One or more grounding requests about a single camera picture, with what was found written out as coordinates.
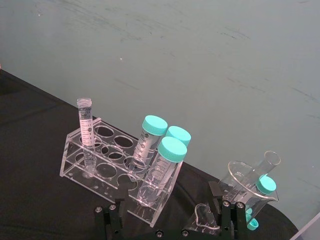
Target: teal screw cap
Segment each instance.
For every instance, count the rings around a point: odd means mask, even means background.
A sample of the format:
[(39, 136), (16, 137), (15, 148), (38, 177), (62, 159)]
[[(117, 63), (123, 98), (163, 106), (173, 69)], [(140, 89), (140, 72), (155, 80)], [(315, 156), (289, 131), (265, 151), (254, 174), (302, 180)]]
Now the teal screw cap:
[(277, 185), (271, 177), (265, 174), (259, 177), (256, 187), (261, 193), (268, 195), (276, 190)]
[(188, 144), (191, 140), (191, 135), (186, 130), (179, 126), (171, 126), (168, 128), (165, 134), (166, 137), (173, 137), (175, 139), (180, 140), (183, 144), (188, 147)]
[(156, 136), (162, 136), (165, 134), (168, 127), (168, 123), (161, 117), (148, 115), (144, 118), (142, 128), (148, 133)]
[(252, 214), (252, 208), (251, 208), (251, 207), (248, 208), (248, 209), (245, 211), (245, 213), (251, 215), (251, 214)]
[(180, 140), (171, 136), (165, 136), (158, 146), (158, 152), (168, 161), (180, 163), (187, 154), (187, 147)]
[[(246, 214), (245, 215), (246, 221), (249, 221), (251, 218), (251, 215)], [(248, 225), (246, 226), (249, 230), (254, 231), (259, 227), (259, 223), (257, 221), (257, 219), (253, 218)]]

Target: black table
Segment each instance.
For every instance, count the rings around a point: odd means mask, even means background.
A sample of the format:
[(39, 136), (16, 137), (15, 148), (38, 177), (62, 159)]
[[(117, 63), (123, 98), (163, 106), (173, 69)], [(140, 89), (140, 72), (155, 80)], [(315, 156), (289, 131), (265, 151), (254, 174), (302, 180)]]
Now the black table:
[[(0, 72), (1, 240), (94, 239), (93, 209), (109, 202), (59, 176), (66, 135), (78, 127), (75, 107)], [(154, 228), (182, 228), (195, 205), (207, 201), (212, 180), (217, 179), (184, 163)], [(298, 231), (268, 204), (256, 218), (260, 227), (249, 231), (250, 239), (288, 240)], [(127, 221), (127, 234), (153, 230), (130, 214)]]

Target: clear acrylic rack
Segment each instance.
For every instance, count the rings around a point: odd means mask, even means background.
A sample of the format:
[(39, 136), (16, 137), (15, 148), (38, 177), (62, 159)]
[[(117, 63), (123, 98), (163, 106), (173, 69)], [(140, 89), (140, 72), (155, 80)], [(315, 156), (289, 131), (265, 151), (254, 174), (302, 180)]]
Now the clear acrylic rack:
[[(128, 212), (153, 227), (161, 214), (176, 183), (182, 162), (172, 173), (168, 183), (161, 191), (157, 202), (152, 207), (142, 206), (137, 201), (138, 189), (144, 182), (141, 176), (130, 171), (134, 148), (137, 139), (110, 124), (97, 118), (93, 121), (95, 148), (94, 151), (82, 145), (80, 128), (66, 136), (62, 157), (60, 176), (66, 177), (100, 197), (115, 203), (118, 186), (129, 183)], [(87, 178), (83, 151), (87, 150), (96, 156), (94, 177)]]

